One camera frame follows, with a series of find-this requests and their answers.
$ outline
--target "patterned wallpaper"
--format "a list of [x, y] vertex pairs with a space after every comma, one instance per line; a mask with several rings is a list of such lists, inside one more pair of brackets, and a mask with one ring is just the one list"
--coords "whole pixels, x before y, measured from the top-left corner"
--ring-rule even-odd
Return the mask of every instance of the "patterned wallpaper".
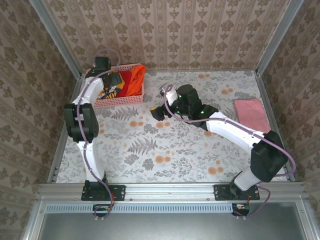
[[262, 75], [296, 179], [320, 220], [320, 1], [304, 1]]
[[44, 0], [82, 70], [104, 47], [148, 69], [254, 69], [288, 2]]
[[0, 1], [0, 239], [17, 240], [47, 181], [75, 80], [33, 7]]

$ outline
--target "purple cable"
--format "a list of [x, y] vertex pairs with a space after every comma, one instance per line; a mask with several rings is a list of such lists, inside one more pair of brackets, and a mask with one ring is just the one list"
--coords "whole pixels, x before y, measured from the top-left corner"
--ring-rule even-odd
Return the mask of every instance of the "purple cable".
[[[79, 128], [80, 128], [80, 132], [81, 132], [81, 135], [82, 135], [83, 140], [84, 140], [83, 158], [84, 158], [85, 164], [86, 164], [87, 168], [89, 169], [90, 173], [92, 174], [92, 176], [93, 176], [99, 183], [101, 183], [101, 184], [105, 187], [105, 189], [107, 190], [107, 192], [108, 192], [108, 194], [109, 194], [109, 196], [110, 196], [110, 208], [109, 208], [108, 212], [107, 212], [103, 217], [100, 217], [101, 219], [107, 217], [107, 216], [110, 214], [110, 212], [111, 212], [111, 210], [112, 210], [112, 208], [113, 208], [113, 199], [112, 199], [113, 197], [112, 197], [112, 193], [111, 193], [108, 185], [107, 185], [106, 183], [104, 183], [101, 179], [99, 179], [99, 178], [94, 174], [92, 168], [91, 168], [90, 165], [89, 165], [89, 162], [88, 162], [88, 159], [87, 159], [87, 154], [86, 154], [86, 152], [87, 152], [88, 140], [87, 140], [87, 138], [86, 138], [86, 135], [85, 135], [85, 132], [84, 132], [84, 128], [83, 128], [82, 123], [81, 123], [81, 118], [80, 118], [80, 105], [81, 105], [82, 99], [84, 98], [84, 96], [85, 96], [85, 94], [86, 94], [86, 91], [87, 91], [89, 85], [92, 84], [97, 78], [101, 77], [102, 75], [108, 74], [108, 73], [114, 71], [115, 69], [117, 69], [118, 66], [119, 66], [119, 64], [120, 64], [120, 56], [119, 56], [119, 54], [118, 54], [115, 50], [113, 50], [112, 48], [109, 48], [109, 47], [106, 47], [106, 48], [98, 51], [97, 54], [95, 55], [95, 57], [96, 57], [99, 53], [101, 53], [101, 52], [103, 52], [103, 51], [112, 51], [112, 52], [114, 52], [114, 53], [117, 55], [117, 57], [118, 57], [118, 63], [116, 64], [116, 66], [115, 66], [113, 69], [110, 69], [110, 70], [108, 70], [108, 71], [101, 72], [100, 74], [98, 74], [97, 76], [95, 76], [93, 79], [91, 79], [91, 80], [85, 85], [84, 90], [83, 90], [83, 92], [82, 92], [82, 94], [81, 94], [81, 96], [80, 96], [79, 102], [77, 103], [77, 106], [76, 106], [76, 116], [77, 116], [77, 118], [78, 118], [78, 124], [79, 124]], [[94, 209], [93, 215], [94, 215], [96, 218], [99, 218], [99, 217], [97, 216], [97, 208]]]
[[288, 152], [286, 152], [284, 149], [282, 149], [282, 148], [279, 147], [278, 145], [274, 144], [273, 142], [271, 142], [271, 141], [269, 141], [269, 140], [267, 140], [267, 139], [265, 139], [265, 138], [263, 138], [263, 137], [255, 134], [255, 133], [247, 130], [246, 128], [244, 128], [244, 127], [242, 127], [242, 126], [240, 126], [240, 125], [238, 125], [238, 124], [236, 124], [236, 123], [234, 123], [234, 122], [232, 122], [232, 121], [225, 120], [224, 118], [220, 118], [220, 117], [211, 117], [211, 118], [199, 119], [199, 120], [185, 120], [185, 119], [183, 119], [183, 118], [177, 117], [177, 116], [170, 110], [170, 108], [169, 108], [169, 106], [168, 106], [168, 103], [167, 103], [167, 100], [166, 100], [167, 92], [171, 91], [172, 87], [173, 87], [172, 84], [169, 84], [169, 85], [166, 87], [166, 89], [165, 89], [165, 91], [164, 91], [164, 96], [163, 96], [165, 108], [166, 108], [166, 110], [170, 113], [170, 115], [171, 115], [172, 117], [174, 117], [175, 119], [177, 119], [177, 120], [179, 120], [179, 121], [185, 122], [185, 123], [199, 123], [199, 122], [206, 122], [206, 121], [214, 121], [214, 120], [215, 120], [215, 121], [221, 121], [221, 122], [224, 122], [224, 123], [231, 124], [231, 125], [237, 127], [238, 129], [241, 129], [242, 131], [246, 132], [247, 134], [250, 134], [250, 135], [252, 135], [252, 136], [254, 136], [254, 137], [256, 137], [256, 138], [264, 141], [265, 143], [271, 145], [272, 147], [276, 148], [277, 150], [279, 150], [280, 152], [282, 152], [283, 154], [285, 154], [285, 155], [289, 158], [289, 160], [290, 160], [290, 162], [291, 162], [291, 164], [292, 164], [292, 170], [291, 170], [290, 172], [286, 172], [286, 173], [282, 173], [282, 174], [277, 174], [277, 175], [275, 175], [275, 177], [288, 176], [288, 175], [293, 174], [293, 173], [296, 171], [296, 168], [297, 168], [297, 167], [296, 167], [296, 162], [295, 162], [295, 160], [293, 159], [293, 157], [292, 157]]
[[[247, 134], [250, 134], [252, 136], [255, 136], [256, 138], [264, 141], [265, 143], [271, 145], [272, 147], [276, 148], [277, 150], [279, 150], [280, 152], [282, 152], [283, 154], [285, 154], [289, 160], [291, 161], [291, 164], [292, 164], [292, 170], [290, 172], [287, 172], [287, 173], [282, 173], [282, 174], [277, 174], [275, 175], [275, 177], [283, 177], [283, 176], [288, 176], [288, 175], [291, 175], [293, 174], [295, 171], [296, 171], [296, 162], [294, 160], [294, 158], [288, 153], [286, 152], [284, 149], [282, 149], [281, 147], [279, 147], [278, 145], [274, 144], [273, 142], [255, 134], [255, 133], [252, 133], [251, 131], [247, 130], [246, 128], [240, 126], [240, 125], [237, 125], [236, 123], [232, 122], [232, 121], [229, 121], [229, 120], [226, 120], [224, 118], [219, 118], [219, 117], [211, 117], [211, 118], [206, 118], [206, 119], [199, 119], [199, 120], [185, 120], [183, 118], [180, 118], [180, 117], [177, 117], [169, 108], [168, 106], [168, 103], [167, 103], [167, 99], [166, 99], [166, 96], [167, 96], [167, 92], [171, 91], [171, 89], [173, 88], [172, 84], [169, 84], [166, 88], [165, 88], [165, 91], [164, 91], [164, 105], [165, 105], [165, 108], [166, 110], [168, 111], [168, 113], [174, 117], [175, 119], [179, 120], [179, 121], [182, 121], [182, 122], [185, 122], [185, 123], [199, 123], [199, 122], [206, 122], [206, 121], [221, 121], [221, 122], [224, 122], [224, 123], [229, 123], [231, 124], [232, 126], [235, 126], [237, 127], [238, 129], [241, 129], [242, 131], [246, 132]], [[249, 217], [252, 217], [253, 215], [257, 214], [262, 208], [264, 205], [266, 205], [266, 203], [268, 202], [270, 196], [271, 196], [271, 192], [269, 189], [265, 188], [265, 187], [262, 187], [262, 186], [259, 186], [258, 184], [260, 184], [261, 182], [258, 182], [256, 184], [256, 186], [259, 188], [259, 189], [262, 189], [264, 191], [267, 191], [268, 192], [268, 196], [266, 197], [266, 199], [264, 200], [263, 204], [253, 213], [247, 215], [247, 216], [243, 216], [243, 218], [249, 218]], [[237, 211], [234, 211], [236, 214], [242, 216], [239, 212]]]

